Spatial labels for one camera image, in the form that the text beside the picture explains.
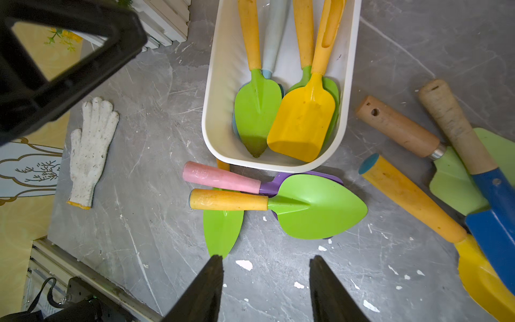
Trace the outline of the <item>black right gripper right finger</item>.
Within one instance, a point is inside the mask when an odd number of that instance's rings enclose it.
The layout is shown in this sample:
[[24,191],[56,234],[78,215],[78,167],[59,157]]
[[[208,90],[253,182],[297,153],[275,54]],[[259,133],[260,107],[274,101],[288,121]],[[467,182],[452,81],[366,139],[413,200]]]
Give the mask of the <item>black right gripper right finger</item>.
[[310,260],[309,277],[314,322],[370,321],[322,256]]

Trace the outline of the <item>yellow plastic scoop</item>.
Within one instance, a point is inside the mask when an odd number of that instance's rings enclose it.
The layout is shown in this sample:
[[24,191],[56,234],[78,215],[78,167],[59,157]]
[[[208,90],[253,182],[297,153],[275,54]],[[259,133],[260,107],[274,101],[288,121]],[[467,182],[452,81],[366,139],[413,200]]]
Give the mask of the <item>yellow plastic scoop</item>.
[[282,99],[276,119],[268,134],[268,147],[304,162],[314,161],[323,147],[335,100],[323,88],[323,76],[339,30],[345,1],[325,1],[319,33],[315,38],[311,78]]

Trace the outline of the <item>blue trowel pale wooden handle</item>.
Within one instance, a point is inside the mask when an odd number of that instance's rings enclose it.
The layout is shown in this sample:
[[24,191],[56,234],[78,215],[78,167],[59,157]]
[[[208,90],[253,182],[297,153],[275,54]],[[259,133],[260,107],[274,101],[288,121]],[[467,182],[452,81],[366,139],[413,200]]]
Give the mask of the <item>blue trowel pale wooden handle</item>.
[[431,193],[465,216],[481,251],[514,292],[514,142],[472,127],[441,79],[418,96],[449,142],[434,161]]

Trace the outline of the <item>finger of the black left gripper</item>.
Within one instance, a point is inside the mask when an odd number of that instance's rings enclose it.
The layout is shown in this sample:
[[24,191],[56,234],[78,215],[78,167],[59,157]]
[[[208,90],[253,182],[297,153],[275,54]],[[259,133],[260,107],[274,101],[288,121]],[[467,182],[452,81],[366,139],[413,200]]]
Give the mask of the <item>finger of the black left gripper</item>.
[[147,41],[133,1],[2,1],[1,143],[59,119]]

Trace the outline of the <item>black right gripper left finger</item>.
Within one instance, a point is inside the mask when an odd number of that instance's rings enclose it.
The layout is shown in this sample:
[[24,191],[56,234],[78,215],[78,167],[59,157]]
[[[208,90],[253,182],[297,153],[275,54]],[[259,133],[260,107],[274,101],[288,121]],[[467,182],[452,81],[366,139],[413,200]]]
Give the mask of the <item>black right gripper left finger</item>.
[[223,258],[214,255],[162,321],[218,321],[223,276]]

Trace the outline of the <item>green pointed trowel yellow handle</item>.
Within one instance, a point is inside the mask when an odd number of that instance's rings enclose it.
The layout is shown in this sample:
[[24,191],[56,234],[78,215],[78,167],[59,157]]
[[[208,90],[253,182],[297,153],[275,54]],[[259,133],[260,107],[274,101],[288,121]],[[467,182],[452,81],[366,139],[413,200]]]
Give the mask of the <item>green pointed trowel yellow handle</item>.
[[258,9],[255,1],[238,1],[251,81],[237,93],[234,116],[242,143],[255,158],[268,147],[267,137],[282,101],[277,82],[262,74]]

